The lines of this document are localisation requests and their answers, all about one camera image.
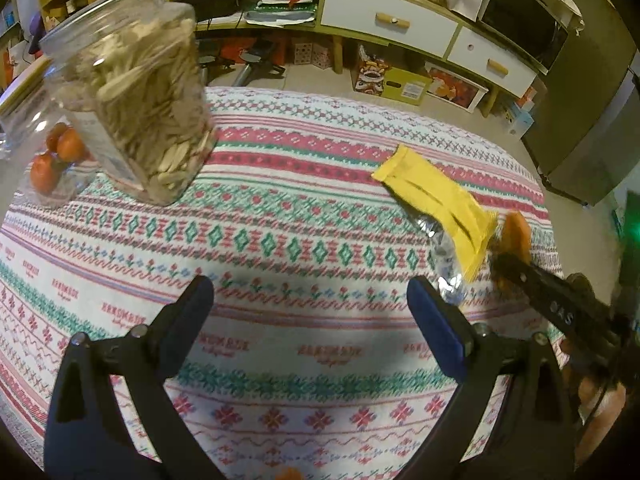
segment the jar label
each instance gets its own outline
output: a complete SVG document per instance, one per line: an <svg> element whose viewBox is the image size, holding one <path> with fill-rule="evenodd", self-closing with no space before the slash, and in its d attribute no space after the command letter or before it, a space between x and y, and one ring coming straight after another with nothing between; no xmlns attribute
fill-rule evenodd
<svg viewBox="0 0 640 480"><path fill-rule="evenodd" d="M143 191L139 180L133 173L124 156L113 144L107 130L93 112L73 112L79 133L89 151L100 162L104 172L113 180Z"/></svg>

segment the wooden drawer handle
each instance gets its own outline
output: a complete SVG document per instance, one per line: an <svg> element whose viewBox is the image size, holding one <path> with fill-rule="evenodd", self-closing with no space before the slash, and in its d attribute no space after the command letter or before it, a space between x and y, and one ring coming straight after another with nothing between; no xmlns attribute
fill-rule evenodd
<svg viewBox="0 0 640 480"><path fill-rule="evenodd" d="M497 61L494 61L493 59L490 59L489 61L487 61L486 64L489 68L491 68L492 70L495 70L498 74L500 74L503 77L509 75L509 69L504 65L501 65Z"/></svg>
<svg viewBox="0 0 640 480"><path fill-rule="evenodd" d="M409 20L401 20L400 18L395 18L391 14L385 14L384 12L376 12L376 21L395 25L397 28L403 28L404 30L411 27L411 22Z"/></svg>

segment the white drawer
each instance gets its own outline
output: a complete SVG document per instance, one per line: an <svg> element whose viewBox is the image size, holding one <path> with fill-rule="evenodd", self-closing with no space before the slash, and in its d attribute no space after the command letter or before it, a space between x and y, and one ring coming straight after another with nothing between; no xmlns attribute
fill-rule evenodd
<svg viewBox="0 0 640 480"><path fill-rule="evenodd" d="M385 23L390 18L398 23ZM458 25L405 0L325 0L321 24L397 41L438 57L444 56Z"/></svg>
<svg viewBox="0 0 640 480"><path fill-rule="evenodd" d="M536 77L518 57L463 27L447 60L478 74L522 97Z"/></svg>

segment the cabinet leg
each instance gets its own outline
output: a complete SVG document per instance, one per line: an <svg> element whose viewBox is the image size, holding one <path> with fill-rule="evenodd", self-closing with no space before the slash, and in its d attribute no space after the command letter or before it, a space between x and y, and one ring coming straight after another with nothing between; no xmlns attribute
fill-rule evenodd
<svg viewBox="0 0 640 480"><path fill-rule="evenodd" d="M334 36L334 72L342 73L342 36Z"/></svg>
<svg viewBox="0 0 640 480"><path fill-rule="evenodd" d="M491 113L491 109L494 107L495 101L498 98L499 94L500 94L500 89L496 85L493 85L491 88L491 93L489 94L489 97L480 108L480 111L482 112L483 117L487 118L489 116L489 114Z"/></svg>

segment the tablecloth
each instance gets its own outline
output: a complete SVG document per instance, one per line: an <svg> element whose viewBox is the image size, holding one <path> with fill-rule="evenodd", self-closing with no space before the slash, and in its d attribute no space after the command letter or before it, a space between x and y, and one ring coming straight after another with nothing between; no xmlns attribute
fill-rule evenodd
<svg viewBox="0 0 640 480"><path fill-rule="evenodd" d="M14 203L0 234L0 415L42 463L47 405L69 336L151 322L195 274L215 309L178 376L176 410L228 478L393 477L452 395L406 306L434 278L427 238L370 174L399 142L500 221L519 210L534 261L560 273L543 194L504 150L429 118L326 96L217 88L220 140L181 200L145 205L99 176L58 210ZM494 290L487 262L462 311L525 335L543 321ZM137 448L154 455L123 380ZM467 456L487 440L494 394Z"/></svg>

